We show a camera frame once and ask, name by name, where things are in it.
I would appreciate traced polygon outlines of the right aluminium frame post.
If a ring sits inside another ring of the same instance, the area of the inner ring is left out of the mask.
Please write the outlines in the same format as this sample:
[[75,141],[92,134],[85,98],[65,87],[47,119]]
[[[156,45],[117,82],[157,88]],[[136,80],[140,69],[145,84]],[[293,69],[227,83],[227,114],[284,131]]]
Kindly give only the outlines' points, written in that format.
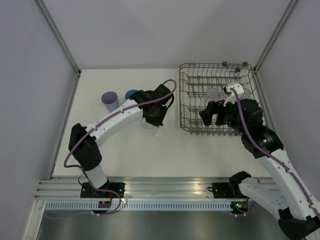
[[282,13],[275,29],[273,30],[266,46],[264,47],[260,57],[257,60],[257,63],[255,64],[253,70],[257,72],[261,66],[263,65],[266,57],[268,56],[270,50],[274,46],[276,40],[278,39],[280,33],[282,32],[283,28],[285,27],[286,23],[288,22],[291,14],[293,13],[294,9],[296,8],[299,0],[290,0],[288,2],[288,5],[286,6],[284,12]]

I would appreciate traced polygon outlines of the aluminium mounting rail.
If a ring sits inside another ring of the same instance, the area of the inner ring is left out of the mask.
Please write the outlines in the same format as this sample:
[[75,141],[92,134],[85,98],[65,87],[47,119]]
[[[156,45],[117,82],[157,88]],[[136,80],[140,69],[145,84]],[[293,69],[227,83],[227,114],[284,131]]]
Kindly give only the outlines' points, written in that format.
[[[41,180],[35,197],[42,200],[78,200],[84,177],[54,176]],[[125,184],[124,198],[133,201],[210,201],[212,183],[227,183],[225,177],[110,177]]]

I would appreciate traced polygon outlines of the purple plastic cup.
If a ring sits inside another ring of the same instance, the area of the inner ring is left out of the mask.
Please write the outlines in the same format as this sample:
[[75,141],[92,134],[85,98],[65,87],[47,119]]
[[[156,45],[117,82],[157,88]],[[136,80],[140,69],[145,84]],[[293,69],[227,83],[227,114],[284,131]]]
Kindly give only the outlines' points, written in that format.
[[120,106],[118,95],[114,91],[105,92],[101,96],[101,101],[109,112],[113,112]]

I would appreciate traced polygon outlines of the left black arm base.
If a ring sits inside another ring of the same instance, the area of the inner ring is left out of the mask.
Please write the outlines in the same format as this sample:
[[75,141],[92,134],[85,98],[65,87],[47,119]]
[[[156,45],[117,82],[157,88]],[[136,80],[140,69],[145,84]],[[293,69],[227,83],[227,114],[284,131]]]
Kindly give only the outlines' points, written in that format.
[[124,197],[124,182],[107,182],[99,190],[94,189],[88,182],[82,184],[80,197],[87,199],[119,199]]

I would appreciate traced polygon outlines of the left aluminium frame post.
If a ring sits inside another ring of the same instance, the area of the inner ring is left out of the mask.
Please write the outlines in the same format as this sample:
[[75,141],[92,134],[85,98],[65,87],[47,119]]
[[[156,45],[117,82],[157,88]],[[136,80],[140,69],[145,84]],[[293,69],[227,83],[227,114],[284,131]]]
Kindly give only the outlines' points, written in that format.
[[80,76],[81,70],[78,67],[75,59],[72,56],[72,53],[70,52],[62,34],[60,33],[53,17],[51,16],[50,11],[48,10],[46,4],[43,0],[34,0],[33,1],[37,8],[39,9],[42,17],[44,18],[46,24],[48,25],[50,31],[52,32],[55,40],[57,41],[60,49],[62,50],[62,53],[66,57],[67,61],[69,62],[70,66],[72,67],[73,71],[77,76]]

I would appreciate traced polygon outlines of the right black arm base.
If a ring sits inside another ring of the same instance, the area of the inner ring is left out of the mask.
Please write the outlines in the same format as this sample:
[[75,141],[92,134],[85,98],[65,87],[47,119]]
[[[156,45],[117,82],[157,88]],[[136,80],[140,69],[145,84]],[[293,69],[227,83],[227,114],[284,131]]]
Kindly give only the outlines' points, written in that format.
[[228,182],[214,182],[211,184],[213,197],[215,199],[235,199],[236,196]]

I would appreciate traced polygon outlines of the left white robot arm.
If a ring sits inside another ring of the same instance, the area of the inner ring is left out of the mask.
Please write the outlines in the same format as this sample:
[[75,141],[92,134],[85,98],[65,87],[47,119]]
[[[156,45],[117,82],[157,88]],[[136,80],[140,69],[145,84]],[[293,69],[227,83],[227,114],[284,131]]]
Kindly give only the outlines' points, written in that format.
[[75,124],[71,129],[69,153],[64,161],[64,167],[80,168],[92,184],[92,193],[98,198],[106,197],[109,185],[101,166],[103,157],[100,147],[124,127],[141,119],[154,127],[162,127],[173,102],[174,91],[160,84],[155,90],[135,91],[105,118],[86,126]]

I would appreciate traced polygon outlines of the aluminium frame post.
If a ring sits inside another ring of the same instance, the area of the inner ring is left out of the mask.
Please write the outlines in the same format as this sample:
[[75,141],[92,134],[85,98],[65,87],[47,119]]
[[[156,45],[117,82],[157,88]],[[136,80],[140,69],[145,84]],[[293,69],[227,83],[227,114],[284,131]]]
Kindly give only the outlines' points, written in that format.
[[62,34],[60,33],[53,17],[51,16],[50,11],[48,10],[46,4],[43,0],[34,0],[33,1],[37,8],[39,9],[42,17],[44,18],[46,24],[48,25],[50,31],[52,32],[55,40],[57,41],[60,49],[62,50],[62,53],[66,57],[67,61],[69,62],[70,66],[72,67],[73,71],[77,76],[80,76],[81,70],[78,67],[75,59],[72,56],[72,53],[70,52]]
[[278,39],[280,33],[282,32],[283,28],[285,27],[286,23],[288,22],[291,14],[293,13],[294,9],[296,8],[299,0],[290,0],[288,2],[288,5],[286,6],[284,12],[282,13],[275,29],[273,30],[266,46],[264,47],[260,57],[257,60],[257,63],[255,64],[253,70],[257,72],[261,66],[263,65],[266,57],[268,56],[270,50],[274,46],[276,40]]

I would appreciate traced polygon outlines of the blue plastic cup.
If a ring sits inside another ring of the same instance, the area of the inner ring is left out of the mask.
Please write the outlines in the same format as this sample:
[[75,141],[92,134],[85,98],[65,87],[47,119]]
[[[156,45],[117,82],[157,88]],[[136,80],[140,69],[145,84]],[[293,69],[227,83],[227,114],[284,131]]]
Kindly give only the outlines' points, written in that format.
[[130,97],[131,97],[135,92],[137,92],[136,89],[131,89],[131,90],[127,91],[127,92],[125,93],[125,95],[124,95],[125,100],[129,100]]

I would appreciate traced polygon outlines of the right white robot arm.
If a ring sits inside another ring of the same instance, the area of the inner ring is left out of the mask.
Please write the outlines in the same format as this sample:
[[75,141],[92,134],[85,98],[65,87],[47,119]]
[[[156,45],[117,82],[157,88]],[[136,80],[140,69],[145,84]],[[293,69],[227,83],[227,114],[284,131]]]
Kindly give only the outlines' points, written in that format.
[[205,126],[216,116],[217,126],[228,125],[241,136],[244,148],[268,171],[281,195],[260,185],[245,171],[229,178],[228,192],[247,197],[271,213],[290,240],[311,237],[320,229],[320,203],[295,171],[277,134],[263,124],[263,110],[253,99],[240,104],[210,101],[199,115]]

